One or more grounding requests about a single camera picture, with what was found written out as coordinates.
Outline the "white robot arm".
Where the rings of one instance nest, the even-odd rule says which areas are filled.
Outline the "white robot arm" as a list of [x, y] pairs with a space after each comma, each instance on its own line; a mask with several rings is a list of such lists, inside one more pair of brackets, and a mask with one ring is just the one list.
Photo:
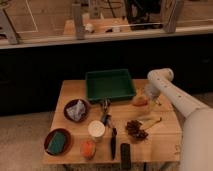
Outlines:
[[147, 74], [145, 94], [155, 99], [162, 93], [185, 117], [179, 171], [213, 171], [213, 108], [172, 83], [170, 68]]

